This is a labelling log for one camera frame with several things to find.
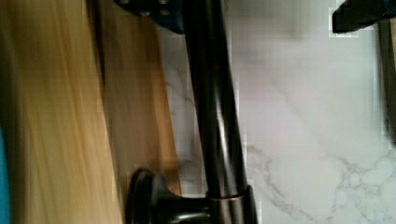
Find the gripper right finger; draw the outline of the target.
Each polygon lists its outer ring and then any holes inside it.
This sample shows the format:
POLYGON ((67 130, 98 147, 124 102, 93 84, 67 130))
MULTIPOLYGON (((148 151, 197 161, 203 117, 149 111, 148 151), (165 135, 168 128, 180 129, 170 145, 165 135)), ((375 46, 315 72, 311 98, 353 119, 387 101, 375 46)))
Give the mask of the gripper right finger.
POLYGON ((346 0, 332 14, 335 34, 355 32, 396 15, 396 0, 346 0))

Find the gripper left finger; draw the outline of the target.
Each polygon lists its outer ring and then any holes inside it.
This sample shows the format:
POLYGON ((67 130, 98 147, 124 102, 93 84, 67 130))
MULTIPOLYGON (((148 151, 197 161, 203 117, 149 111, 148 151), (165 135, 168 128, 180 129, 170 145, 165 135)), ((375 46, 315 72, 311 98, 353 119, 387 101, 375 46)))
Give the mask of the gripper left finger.
POLYGON ((179 35, 184 34, 182 0, 113 0, 124 10, 149 17, 157 25, 179 35))

